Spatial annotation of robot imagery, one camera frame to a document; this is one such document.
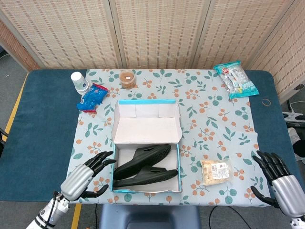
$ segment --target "blue snack bag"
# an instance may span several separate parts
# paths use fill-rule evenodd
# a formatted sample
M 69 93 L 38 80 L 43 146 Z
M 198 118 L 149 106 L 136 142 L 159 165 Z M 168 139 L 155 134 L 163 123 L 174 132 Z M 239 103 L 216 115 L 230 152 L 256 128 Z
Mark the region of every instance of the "blue snack bag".
M 84 112 L 95 112 L 96 105 L 102 103 L 107 92 L 106 87 L 93 83 L 89 91 L 82 97 L 81 102 L 77 104 L 77 108 Z
M 259 94 L 257 88 L 241 67 L 240 61 L 222 63 L 213 67 L 229 94 L 229 99 Z

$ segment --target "open shoe box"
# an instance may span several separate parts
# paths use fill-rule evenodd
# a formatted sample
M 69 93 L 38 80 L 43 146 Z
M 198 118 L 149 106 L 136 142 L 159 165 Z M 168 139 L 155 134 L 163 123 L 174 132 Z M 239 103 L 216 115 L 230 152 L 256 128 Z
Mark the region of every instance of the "open shoe box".
M 176 100 L 119 100 L 114 110 L 112 139 L 114 159 L 111 192 L 181 192 L 178 142 L 182 137 L 179 106 Z M 165 159 L 154 167 L 177 169 L 178 175 L 162 182 L 114 188 L 113 172 L 133 158 L 137 148 L 155 144 L 170 144 Z

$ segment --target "black slide sandal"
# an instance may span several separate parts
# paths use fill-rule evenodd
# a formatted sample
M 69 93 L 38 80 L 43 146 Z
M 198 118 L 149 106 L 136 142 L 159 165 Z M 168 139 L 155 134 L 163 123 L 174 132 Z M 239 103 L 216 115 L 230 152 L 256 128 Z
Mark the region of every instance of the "black slide sandal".
M 131 161 L 114 171 L 113 179 L 121 180 L 136 175 L 144 166 L 153 166 L 162 161 L 170 150 L 171 146 L 169 144 L 138 148 Z
M 178 175 L 178 171 L 176 169 L 166 170 L 166 168 L 145 166 L 140 170 L 140 172 L 135 177 L 125 180 L 115 181 L 113 187 L 148 185 L 152 183 L 169 180 L 176 175 Z

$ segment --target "black cable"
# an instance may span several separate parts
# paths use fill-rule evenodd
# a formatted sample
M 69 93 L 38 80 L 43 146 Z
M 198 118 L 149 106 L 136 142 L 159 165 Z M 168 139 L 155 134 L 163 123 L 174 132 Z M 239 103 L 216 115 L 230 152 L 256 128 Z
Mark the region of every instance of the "black cable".
M 212 211 L 210 212 L 210 215 L 209 215 L 209 229 L 212 229 L 211 228 L 211 216 L 212 216 L 212 213 L 213 211 L 215 210 L 215 208 L 217 208 L 218 206 L 215 206 Z M 246 222 L 246 220 L 241 216 L 241 214 L 238 213 L 238 211 L 236 211 L 233 207 L 230 207 L 228 206 L 230 209 L 232 209 L 233 211 L 235 211 L 239 216 L 240 218 L 242 218 L 242 220 L 244 221 L 244 223 L 248 226 L 249 229 L 251 229 L 251 227 L 249 226 L 249 224 Z
M 212 229 L 211 228 L 211 216 L 212 216 L 212 213 L 213 213 L 213 211 L 215 210 L 215 208 L 217 208 L 218 206 L 215 206 L 213 209 L 212 209 L 212 211 L 210 212 L 210 215 L 209 215 L 209 229 Z
M 50 219 L 51 219 L 51 216 L 52 216 L 52 213 L 53 213 L 53 209 L 54 209 L 54 205 L 55 205 L 55 201 L 56 201 L 56 195 L 57 195 L 57 192 L 54 192 L 54 193 L 53 193 L 53 204 L 52 204 L 51 211 L 50 211 L 48 220 L 47 220 L 47 222 L 46 222 L 46 225 L 44 226 L 44 229 L 47 229 L 47 228 L 48 228 L 48 224 L 49 224 L 49 222 L 50 222 Z
M 97 229 L 97 213 L 96 213 L 97 204 L 95 205 L 95 229 Z

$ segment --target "woven screen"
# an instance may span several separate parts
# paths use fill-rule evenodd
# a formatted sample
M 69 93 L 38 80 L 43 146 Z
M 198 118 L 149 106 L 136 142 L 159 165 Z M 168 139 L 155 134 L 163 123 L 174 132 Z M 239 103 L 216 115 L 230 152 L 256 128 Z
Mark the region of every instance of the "woven screen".
M 0 21 L 0 43 L 6 44 L 5 49 L 28 71 L 40 68 L 2 21 Z
M 114 1 L 127 68 L 189 67 L 208 0 Z
M 269 71 L 280 98 L 305 77 L 305 1 L 298 0 L 275 28 L 251 69 Z
M 192 68 L 211 69 L 235 60 L 246 66 L 291 4 L 289 0 L 212 2 Z
M 47 68 L 118 68 L 102 0 L 0 0 Z

